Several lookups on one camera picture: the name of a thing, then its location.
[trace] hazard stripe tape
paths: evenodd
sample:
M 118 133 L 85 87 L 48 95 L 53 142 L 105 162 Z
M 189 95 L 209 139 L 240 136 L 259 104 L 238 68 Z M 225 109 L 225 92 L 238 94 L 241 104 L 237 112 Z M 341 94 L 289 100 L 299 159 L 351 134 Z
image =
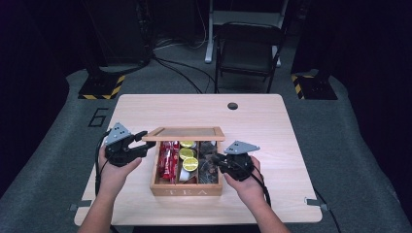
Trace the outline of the hazard stripe tape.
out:
M 79 99 L 114 99 L 118 95 L 121 85 L 123 84 L 123 81 L 125 79 L 125 76 L 121 76 L 118 79 L 118 82 L 116 83 L 115 88 L 113 89 L 112 93 L 110 95 L 79 95 Z
M 300 87 L 300 84 L 297 81 L 296 75 L 292 75 L 292 81 L 293 81 L 294 90 L 296 91 L 297 97 L 299 99 L 305 99 L 305 97 L 303 96 L 302 88 Z

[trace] human hand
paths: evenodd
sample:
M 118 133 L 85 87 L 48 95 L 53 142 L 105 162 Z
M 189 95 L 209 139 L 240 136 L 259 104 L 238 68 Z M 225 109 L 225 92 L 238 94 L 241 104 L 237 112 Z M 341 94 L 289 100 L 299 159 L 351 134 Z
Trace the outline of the human hand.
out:
M 139 166 L 142 158 L 138 157 L 122 167 L 117 167 L 107 161 L 105 148 L 106 147 L 103 146 L 99 151 L 101 182 L 98 195 L 105 195 L 114 200 L 123 188 L 127 176 Z
M 251 158 L 255 167 L 260 170 L 260 162 L 253 156 L 251 156 Z M 254 169 L 252 174 L 262 182 L 262 178 L 257 169 Z M 240 200 L 242 200 L 248 208 L 252 208 L 254 204 L 259 204 L 261 201 L 265 202 L 263 189 L 253 177 L 248 177 L 243 182 L 238 182 L 228 173 L 224 173 L 223 175 L 227 183 L 237 191 Z

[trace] black chair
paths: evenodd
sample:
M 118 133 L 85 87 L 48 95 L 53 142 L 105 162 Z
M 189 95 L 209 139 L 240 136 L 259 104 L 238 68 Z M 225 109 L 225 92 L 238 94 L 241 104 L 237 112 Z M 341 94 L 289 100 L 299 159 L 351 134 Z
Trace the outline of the black chair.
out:
M 269 78 L 270 92 L 285 33 L 278 27 L 246 22 L 227 22 L 216 33 L 215 93 L 223 72 Z M 277 47 L 272 54 L 272 47 Z

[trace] red package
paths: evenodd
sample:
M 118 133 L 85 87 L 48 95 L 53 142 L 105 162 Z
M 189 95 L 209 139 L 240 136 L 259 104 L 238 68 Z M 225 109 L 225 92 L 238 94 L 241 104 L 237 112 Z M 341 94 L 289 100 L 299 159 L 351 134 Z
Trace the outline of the red package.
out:
M 173 149 L 169 159 L 169 177 L 171 183 L 176 183 L 176 176 L 178 173 L 179 142 L 175 141 L 172 145 Z
M 167 163 L 168 163 L 168 157 L 170 156 L 170 149 L 171 149 L 170 142 L 161 142 L 159 155 L 158 155 L 158 162 L 157 162 L 157 171 L 158 171 L 158 174 L 162 178 L 164 178 L 165 173 L 166 173 L 166 177 L 169 174 Z

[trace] black curtain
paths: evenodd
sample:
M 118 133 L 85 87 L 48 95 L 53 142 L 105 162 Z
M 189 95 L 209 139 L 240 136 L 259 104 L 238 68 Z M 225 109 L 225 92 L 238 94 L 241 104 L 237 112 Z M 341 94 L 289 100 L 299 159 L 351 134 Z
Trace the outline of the black curtain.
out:
M 73 17 L 86 42 L 100 48 L 81 1 L 0 1 L 0 196 L 42 142 L 63 107 L 66 77 L 84 69 L 72 36 Z
M 312 0 L 292 73 L 330 69 L 412 221 L 412 4 Z

